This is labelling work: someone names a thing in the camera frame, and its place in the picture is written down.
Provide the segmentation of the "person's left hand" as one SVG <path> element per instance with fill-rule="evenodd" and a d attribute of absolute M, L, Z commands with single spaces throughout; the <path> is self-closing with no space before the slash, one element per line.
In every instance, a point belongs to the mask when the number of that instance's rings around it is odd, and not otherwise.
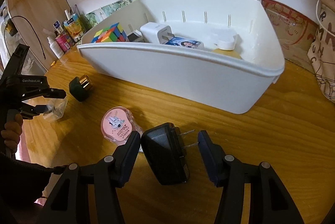
<path fill-rule="evenodd" d="M 11 150 L 12 153 L 17 152 L 23 125 L 23 118 L 21 114 L 16 114 L 13 121 L 5 124 L 5 129 L 1 131 L 1 136 L 4 139 L 5 146 Z"/>

